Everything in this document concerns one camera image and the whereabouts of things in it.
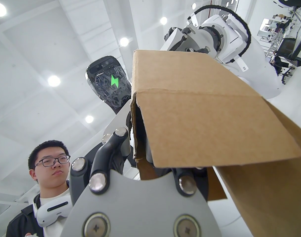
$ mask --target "black hair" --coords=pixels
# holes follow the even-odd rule
[[[39,152],[48,147],[60,147],[64,150],[66,155],[69,155],[68,149],[64,145],[63,142],[58,141],[58,140],[49,140],[49,141],[43,142],[40,145],[38,145],[37,147],[35,147],[34,150],[32,151],[32,153],[30,154],[30,156],[27,160],[27,165],[29,167],[29,170],[35,168],[35,162],[36,162],[37,155],[39,154]]]

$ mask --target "white headset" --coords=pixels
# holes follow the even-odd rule
[[[65,195],[42,205],[36,212],[36,220],[40,227],[47,227],[56,222],[59,216],[68,217],[72,209],[70,195]]]

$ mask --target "cardboard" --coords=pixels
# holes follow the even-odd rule
[[[207,54],[135,51],[131,101],[140,178],[216,166],[257,236],[301,236],[301,129]],[[209,169],[209,200],[225,193]]]

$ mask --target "glasses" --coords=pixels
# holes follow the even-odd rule
[[[43,166],[45,167],[52,167],[55,164],[55,161],[57,160],[60,164],[67,164],[69,162],[69,158],[70,156],[61,156],[58,158],[54,158],[54,157],[48,157],[48,158],[44,158],[40,161],[38,161],[38,163],[35,165],[35,167],[39,164],[42,163]]]

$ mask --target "white ceiling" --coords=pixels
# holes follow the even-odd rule
[[[0,17],[0,236],[37,191],[27,168],[33,148],[58,139],[72,159],[83,156],[114,117],[88,86],[87,66],[113,55],[131,78],[133,51],[160,49],[170,27],[185,26],[194,2],[211,0],[0,0],[7,8]],[[127,47],[119,46],[122,37]],[[51,75],[58,87],[48,85]]]

